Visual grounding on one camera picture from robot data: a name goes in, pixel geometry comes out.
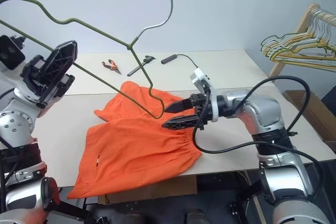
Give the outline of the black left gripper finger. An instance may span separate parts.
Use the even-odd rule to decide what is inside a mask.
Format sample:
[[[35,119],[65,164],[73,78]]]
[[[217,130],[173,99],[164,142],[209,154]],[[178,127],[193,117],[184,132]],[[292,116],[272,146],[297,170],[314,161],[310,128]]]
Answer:
[[[37,107],[44,109],[49,99],[61,98],[70,88],[75,77],[67,71],[77,59],[77,42],[74,40],[58,45],[38,70],[36,80],[42,85]]]

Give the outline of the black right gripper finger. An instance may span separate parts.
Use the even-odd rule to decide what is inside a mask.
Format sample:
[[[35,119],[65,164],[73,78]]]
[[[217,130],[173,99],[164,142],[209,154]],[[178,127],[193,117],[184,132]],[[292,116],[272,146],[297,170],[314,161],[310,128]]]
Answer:
[[[183,100],[179,100],[176,102],[171,103],[170,105],[168,105],[164,112],[166,113],[180,113],[183,112],[185,110],[191,109],[193,107],[193,103],[191,101],[191,99],[183,99]]]
[[[176,116],[164,122],[162,124],[162,127],[169,130],[182,130],[195,127],[197,121],[198,121],[197,114]]]

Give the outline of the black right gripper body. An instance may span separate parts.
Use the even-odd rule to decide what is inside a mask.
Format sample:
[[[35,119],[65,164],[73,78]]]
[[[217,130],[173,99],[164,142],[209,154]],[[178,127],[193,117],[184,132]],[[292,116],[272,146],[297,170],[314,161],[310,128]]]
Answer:
[[[204,125],[212,119],[211,93],[192,94],[190,99],[195,110],[195,114],[192,115],[192,126],[203,130]]]

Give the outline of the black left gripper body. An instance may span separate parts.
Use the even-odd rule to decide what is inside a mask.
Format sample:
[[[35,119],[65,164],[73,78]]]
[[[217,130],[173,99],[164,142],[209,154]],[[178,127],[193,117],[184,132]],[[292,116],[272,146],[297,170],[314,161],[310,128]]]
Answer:
[[[36,76],[38,70],[44,65],[46,60],[47,59],[44,59],[41,55],[35,56],[29,63],[24,66],[20,74],[20,76],[23,78],[23,82],[27,85],[29,90],[32,91],[34,95],[38,96],[36,104],[39,100],[39,94],[41,93],[41,90],[43,88],[42,85],[36,80]]]

